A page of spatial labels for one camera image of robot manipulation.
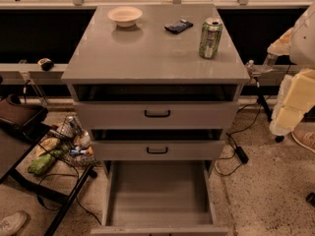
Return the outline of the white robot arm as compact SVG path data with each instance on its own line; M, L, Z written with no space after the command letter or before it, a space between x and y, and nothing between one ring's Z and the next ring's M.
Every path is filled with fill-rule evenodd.
M272 134L285 136L315 106L315 3L268 47L268 52L288 56L295 68L283 77L269 126Z

